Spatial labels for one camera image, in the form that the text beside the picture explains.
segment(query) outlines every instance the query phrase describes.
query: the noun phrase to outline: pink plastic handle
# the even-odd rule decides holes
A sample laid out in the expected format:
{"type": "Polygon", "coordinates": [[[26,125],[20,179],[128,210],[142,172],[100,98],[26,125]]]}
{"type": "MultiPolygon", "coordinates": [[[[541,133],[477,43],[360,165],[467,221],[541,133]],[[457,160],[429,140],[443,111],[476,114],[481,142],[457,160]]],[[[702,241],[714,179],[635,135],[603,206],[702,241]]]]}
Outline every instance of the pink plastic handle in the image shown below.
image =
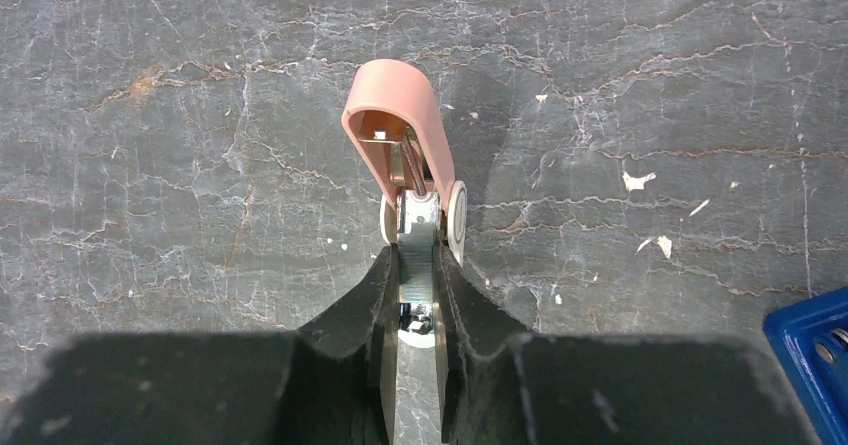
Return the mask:
{"type": "Polygon", "coordinates": [[[386,202],[395,208],[400,188],[389,178],[385,144],[359,139],[368,111],[394,115],[415,130],[442,208],[447,212],[456,175],[439,104],[427,77],[412,65],[397,60],[370,61],[356,72],[342,114],[342,126],[380,184],[386,202]]]}

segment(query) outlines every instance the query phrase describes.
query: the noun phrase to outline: stone tabletop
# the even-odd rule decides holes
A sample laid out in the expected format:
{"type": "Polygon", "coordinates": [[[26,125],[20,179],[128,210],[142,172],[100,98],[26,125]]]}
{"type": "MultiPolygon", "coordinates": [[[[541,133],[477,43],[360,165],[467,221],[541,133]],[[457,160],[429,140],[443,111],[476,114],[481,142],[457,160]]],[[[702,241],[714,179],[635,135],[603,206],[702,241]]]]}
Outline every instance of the stone tabletop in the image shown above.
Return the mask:
{"type": "MultiPolygon", "coordinates": [[[[287,330],[382,247],[339,116],[431,80],[466,269],[544,333],[719,332],[848,281],[848,0],[0,0],[0,410],[86,331],[287,330]]],[[[395,443],[438,443],[400,352],[395,443]]]]}

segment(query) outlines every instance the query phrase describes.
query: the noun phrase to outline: white speck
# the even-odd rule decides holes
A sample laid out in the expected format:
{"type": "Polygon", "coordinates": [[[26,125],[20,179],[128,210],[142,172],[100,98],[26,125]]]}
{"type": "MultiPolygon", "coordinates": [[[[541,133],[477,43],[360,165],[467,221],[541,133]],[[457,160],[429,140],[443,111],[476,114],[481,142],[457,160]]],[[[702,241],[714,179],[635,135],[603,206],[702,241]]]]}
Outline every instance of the white speck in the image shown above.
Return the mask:
{"type": "Polygon", "coordinates": [[[628,192],[632,192],[633,190],[644,190],[645,183],[650,182],[651,180],[657,178],[656,173],[649,173],[644,177],[631,177],[627,171],[625,171],[621,178],[624,179],[624,188],[627,189],[628,192]]]}
{"type": "Polygon", "coordinates": [[[663,251],[663,255],[665,258],[671,258],[671,240],[665,235],[660,235],[657,237],[657,245],[660,246],[660,249],[663,251]]]}
{"type": "Polygon", "coordinates": [[[68,426],[71,423],[71,416],[65,415],[64,417],[54,418],[53,420],[47,420],[41,424],[41,434],[45,437],[48,435],[53,435],[59,430],[68,426]]]}
{"type": "Polygon", "coordinates": [[[606,397],[601,392],[592,390],[592,405],[601,412],[601,418],[612,433],[618,433],[618,424],[615,423],[615,410],[610,406],[606,397]]]}
{"type": "Polygon", "coordinates": [[[710,199],[709,199],[709,198],[708,198],[708,199],[706,199],[706,200],[704,200],[703,202],[701,202],[701,204],[700,204],[700,205],[698,205],[698,208],[696,208],[695,210],[692,210],[691,212],[689,212],[689,216],[690,216],[690,217],[695,216],[695,214],[696,214],[696,213],[698,213],[698,212],[700,212],[701,210],[703,210],[703,209],[704,209],[704,207],[706,207],[708,203],[710,203],[710,199]]]}
{"type": "Polygon", "coordinates": [[[639,248],[637,248],[637,249],[636,249],[636,253],[639,253],[639,252],[640,252],[643,248],[645,248],[645,245],[647,245],[647,244],[651,243],[651,241],[652,241],[653,239],[654,239],[654,237],[650,237],[650,238],[648,238],[647,240],[645,240],[644,242],[640,243],[640,244],[639,244],[639,248]]]}

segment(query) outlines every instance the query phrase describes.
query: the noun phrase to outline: white circular hinge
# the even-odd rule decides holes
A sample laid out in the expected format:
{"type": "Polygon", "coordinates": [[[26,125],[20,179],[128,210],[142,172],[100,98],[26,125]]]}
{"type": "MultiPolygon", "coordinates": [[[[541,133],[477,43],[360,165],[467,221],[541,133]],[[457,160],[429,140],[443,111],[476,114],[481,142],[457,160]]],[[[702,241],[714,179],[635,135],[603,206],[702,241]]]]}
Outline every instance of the white circular hinge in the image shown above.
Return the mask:
{"type": "Polygon", "coordinates": [[[453,183],[450,202],[448,202],[448,246],[457,263],[462,265],[465,256],[465,214],[468,208],[468,191],[465,182],[453,183]]]}
{"type": "Polygon", "coordinates": [[[397,243],[397,212],[386,203],[386,197],[380,200],[380,234],[389,245],[397,243]]]}

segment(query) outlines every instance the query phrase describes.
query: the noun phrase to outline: blue tray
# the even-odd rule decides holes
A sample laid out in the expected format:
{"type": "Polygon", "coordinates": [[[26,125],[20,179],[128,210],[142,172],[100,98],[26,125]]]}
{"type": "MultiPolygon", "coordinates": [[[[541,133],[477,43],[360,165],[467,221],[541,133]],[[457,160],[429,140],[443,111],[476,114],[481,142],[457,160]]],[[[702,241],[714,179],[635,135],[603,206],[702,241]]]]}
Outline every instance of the blue tray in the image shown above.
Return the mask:
{"type": "Polygon", "coordinates": [[[763,324],[825,445],[848,445],[848,342],[840,329],[848,330],[848,288],[773,312],[763,324]]]}

